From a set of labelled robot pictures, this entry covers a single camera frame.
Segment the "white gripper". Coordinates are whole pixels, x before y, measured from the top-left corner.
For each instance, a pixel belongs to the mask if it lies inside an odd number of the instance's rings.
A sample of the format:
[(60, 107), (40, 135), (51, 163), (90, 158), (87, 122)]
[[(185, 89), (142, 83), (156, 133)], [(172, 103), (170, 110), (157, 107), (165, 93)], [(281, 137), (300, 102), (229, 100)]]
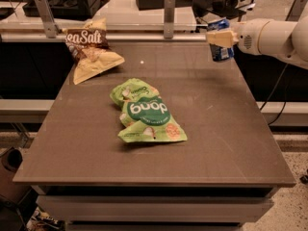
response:
[(238, 48), (251, 55), (260, 55), (259, 37), (269, 19), (257, 18), (232, 24), (232, 30), (215, 30), (206, 33), (210, 44), (230, 48), (237, 44)]

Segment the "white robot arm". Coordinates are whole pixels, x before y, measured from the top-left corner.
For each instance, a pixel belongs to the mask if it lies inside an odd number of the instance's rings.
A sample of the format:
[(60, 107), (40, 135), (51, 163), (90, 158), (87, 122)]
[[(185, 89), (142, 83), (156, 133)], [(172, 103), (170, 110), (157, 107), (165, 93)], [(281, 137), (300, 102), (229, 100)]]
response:
[(255, 18), (207, 32), (206, 40), (226, 48), (237, 45), (246, 54), (271, 56), (285, 64), (308, 69), (307, 23), (307, 16), (299, 21)]

